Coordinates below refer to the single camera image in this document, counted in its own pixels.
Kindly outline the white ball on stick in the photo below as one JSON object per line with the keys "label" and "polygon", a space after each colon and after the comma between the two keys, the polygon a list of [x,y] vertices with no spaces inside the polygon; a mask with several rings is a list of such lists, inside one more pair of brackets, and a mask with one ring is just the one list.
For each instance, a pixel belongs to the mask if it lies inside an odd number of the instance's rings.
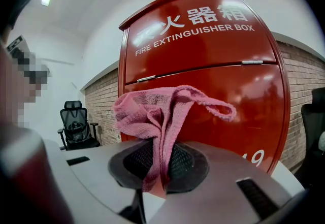
{"label": "white ball on stick", "polygon": [[325,152],[325,131],[320,135],[318,140],[318,149]]}

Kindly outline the black padded office chair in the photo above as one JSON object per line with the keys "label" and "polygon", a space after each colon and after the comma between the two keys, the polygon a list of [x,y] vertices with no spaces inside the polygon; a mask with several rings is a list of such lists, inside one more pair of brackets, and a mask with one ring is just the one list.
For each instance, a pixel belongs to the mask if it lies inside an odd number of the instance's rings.
{"label": "black padded office chair", "polygon": [[295,177],[304,188],[310,188],[325,180],[325,87],[312,90],[312,103],[301,107],[306,137],[306,153]]}

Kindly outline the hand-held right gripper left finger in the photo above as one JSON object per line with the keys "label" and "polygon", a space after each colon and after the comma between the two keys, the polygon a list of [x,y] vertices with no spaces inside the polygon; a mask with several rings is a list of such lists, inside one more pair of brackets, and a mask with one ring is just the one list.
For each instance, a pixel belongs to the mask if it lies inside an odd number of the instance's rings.
{"label": "hand-held right gripper left finger", "polygon": [[111,157],[137,145],[127,141],[97,148],[62,151],[45,140],[50,168],[73,224],[131,224],[119,212],[132,203],[133,189],[121,187],[109,172]]}

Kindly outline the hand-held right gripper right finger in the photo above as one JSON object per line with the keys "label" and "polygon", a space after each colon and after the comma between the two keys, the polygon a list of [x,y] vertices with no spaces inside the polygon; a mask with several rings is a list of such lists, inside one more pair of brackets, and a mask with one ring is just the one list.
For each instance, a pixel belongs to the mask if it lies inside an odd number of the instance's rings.
{"label": "hand-held right gripper right finger", "polygon": [[149,224],[254,224],[259,217],[237,185],[251,178],[282,207],[291,195],[269,174],[242,156],[199,142],[185,142],[207,159],[209,172],[194,190],[169,194]]}

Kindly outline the black mesh office chair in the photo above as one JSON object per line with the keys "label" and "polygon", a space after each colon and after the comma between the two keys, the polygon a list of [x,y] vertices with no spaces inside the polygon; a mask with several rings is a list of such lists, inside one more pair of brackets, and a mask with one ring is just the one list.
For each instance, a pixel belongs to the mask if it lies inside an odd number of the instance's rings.
{"label": "black mesh office chair", "polygon": [[97,122],[89,122],[87,109],[81,101],[66,101],[60,111],[63,127],[57,131],[63,143],[62,150],[80,150],[99,147]]}

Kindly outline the pink cloth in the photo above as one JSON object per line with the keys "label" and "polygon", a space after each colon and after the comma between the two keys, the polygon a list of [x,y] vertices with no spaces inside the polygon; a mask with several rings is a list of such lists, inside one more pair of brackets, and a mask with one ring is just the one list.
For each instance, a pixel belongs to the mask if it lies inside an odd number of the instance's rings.
{"label": "pink cloth", "polygon": [[151,191],[158,179],[167,183],[173,145],[195,103],[223,121],[231,122],[237,114],[232,104],[189,85],[133,91],[115,101],[116,128],[129,136],[153,140],[153,164],[142,184],[144,192]]}

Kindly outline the red fire extinguisher box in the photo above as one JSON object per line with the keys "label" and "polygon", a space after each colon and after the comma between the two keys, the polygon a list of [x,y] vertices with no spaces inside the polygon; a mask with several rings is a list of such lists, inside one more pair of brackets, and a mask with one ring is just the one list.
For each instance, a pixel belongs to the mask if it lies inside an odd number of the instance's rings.
{"label": "red fire extinguisher box", "polygon": [[245,0],[156,0],[119,29],[119,95],[190,85],[232,104],[232,122],[194,104],[178,140],[224,148],[274,172],[288,133],[289,83],[274,37]]}

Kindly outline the dark wall sign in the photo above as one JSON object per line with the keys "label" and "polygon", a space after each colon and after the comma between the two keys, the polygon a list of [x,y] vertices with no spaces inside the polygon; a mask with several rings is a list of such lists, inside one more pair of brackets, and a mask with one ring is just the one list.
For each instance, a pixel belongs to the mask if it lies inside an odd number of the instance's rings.
{"label": "dark wall sign", "polygon": [[16,46],[18,46],[19,44],[21,44],[23,41],[24,41],[24,37],[22,35],[20,35],[11,44],[9,44],[7,46],[7,50],[9,52],[12,51]]}

